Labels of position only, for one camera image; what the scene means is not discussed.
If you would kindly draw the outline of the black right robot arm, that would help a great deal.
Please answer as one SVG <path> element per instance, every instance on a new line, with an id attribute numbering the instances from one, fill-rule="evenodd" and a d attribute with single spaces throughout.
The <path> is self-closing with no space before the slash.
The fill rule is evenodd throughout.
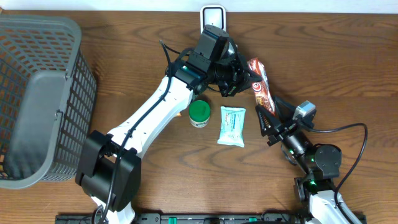
<path id="1" fill-rule="evenodd" d="M 340 175 L 343 153 L 334 144 L 313 144 L 306 131 L 316 132 L 313 119 L 316 107 L 309 101 L 298 106 L 275 96 L 271 113 L 261 105 L 256 106 L 261 134 L 268 145 L 281 144 L 285 158 L 304 173 L 294 179 L 294 190 L 302 209 L 285 223 L 366 223 L 366 217 L 352 212 L 340 194 L 341 184 L 334 179 Z"/>

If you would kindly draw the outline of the green lid white jar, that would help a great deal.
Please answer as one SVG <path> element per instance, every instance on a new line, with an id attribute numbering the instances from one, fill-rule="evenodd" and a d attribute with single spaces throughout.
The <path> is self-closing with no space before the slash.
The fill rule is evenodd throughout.
<path id="1" fill-rule="evenodd" d="M 188 113 L 190 123 L 196 128 L 203 128 L 210 120 L 211 108 L 206 101 L 196 100 L 190 104 Z"/>

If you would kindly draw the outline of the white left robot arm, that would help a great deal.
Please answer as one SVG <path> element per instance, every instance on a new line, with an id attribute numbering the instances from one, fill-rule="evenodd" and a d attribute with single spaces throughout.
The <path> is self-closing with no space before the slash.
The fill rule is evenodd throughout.
<path id="1" fill-rule="evenodd" d="M 131 200 L 141 183 L 142 159 L 168 123 L 211 85 L 223 97 L 261 81 L 229 34 L 206 25 L 197 45 L 167 62 L 154 94 L 127 120 L 102 134 L 94 130 L 83 143 L 75 182 L 96 203 L 92 223 L 131 223 Z"/>

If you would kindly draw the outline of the orange red snack bag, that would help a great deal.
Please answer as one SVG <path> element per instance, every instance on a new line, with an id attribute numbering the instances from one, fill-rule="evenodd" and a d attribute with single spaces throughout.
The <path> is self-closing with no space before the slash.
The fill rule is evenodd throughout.
<path id="1" fill-rule="evenodd" d="M 252 84 L 256 103 L 268 110 L 272 115 L 275 115 L 275 104 L 269 90 L 265 66 L 259 61 L 258 58 L 252 58 L 248 61 L 248 67 L 251 69 L 251 71 L 262 78 L 260 82 Z"/>

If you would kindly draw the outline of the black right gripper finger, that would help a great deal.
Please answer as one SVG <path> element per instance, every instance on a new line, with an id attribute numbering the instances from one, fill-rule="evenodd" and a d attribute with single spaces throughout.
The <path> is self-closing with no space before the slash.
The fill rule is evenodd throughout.
<path id="1" fill-rule="evenodd" d="M 275 112 L 280 121 L 289 121 L 293 118 L 296 107 L 278 96 L 273 96 Z"/>
<path id="2" fill-rule="evenodd" d="M 261 105 L 256 106 L 257 117 L 262 136 L 276 135 L 280 131 L 281 122 Z"/>

